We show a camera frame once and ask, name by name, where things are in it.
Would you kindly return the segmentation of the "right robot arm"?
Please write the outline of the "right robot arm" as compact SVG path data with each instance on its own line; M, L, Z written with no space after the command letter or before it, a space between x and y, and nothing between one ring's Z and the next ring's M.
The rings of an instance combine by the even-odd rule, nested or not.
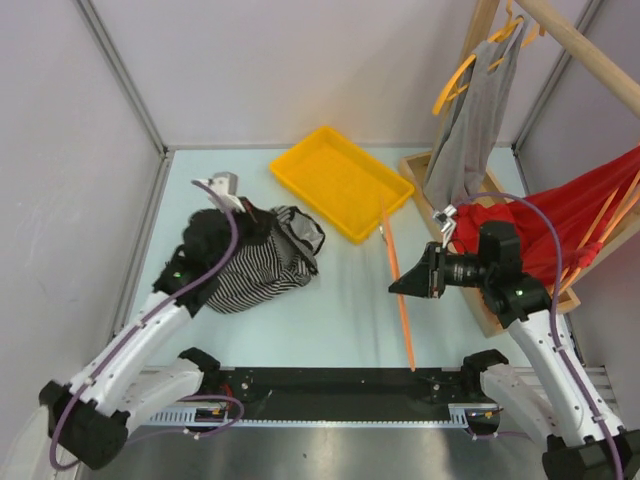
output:
M513 224L488 221L474 254L454 254L437 242L395 280L390 292L438 298L447 286L476 288L486 307L528 358L544 392L527 385L495 350L465 358L463 393L490 398L543 451L550 479L632 479L639 472L639 433L627 429L598 393L558 329L544 285L524 272Z

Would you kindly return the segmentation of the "striped tank top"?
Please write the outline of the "striped tank top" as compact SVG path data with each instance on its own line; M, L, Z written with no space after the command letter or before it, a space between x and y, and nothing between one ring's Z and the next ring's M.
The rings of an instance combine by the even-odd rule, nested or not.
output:
M319 274L316 256L326 239L319 223L296 206L269 210L275 214L269 239L262 245L238 247L207 300L214 311L235 314L249 310L306 286Z

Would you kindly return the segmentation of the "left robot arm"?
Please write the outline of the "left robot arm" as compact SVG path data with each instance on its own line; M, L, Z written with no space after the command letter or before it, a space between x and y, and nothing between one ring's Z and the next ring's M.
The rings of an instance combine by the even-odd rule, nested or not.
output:
M239 208L191 215L137 317L71 380L51 380L40 391L54 469L67 468L58 458L60 449L92 470L106 467L140 425L178 401L213 403L215 430L243 416L242 403L221 384L219 362L198 348L182 351L147 379L141 373L152 354L220 289L224 269L241 249L264 244L276 224L274 210L259 209L247 199Z

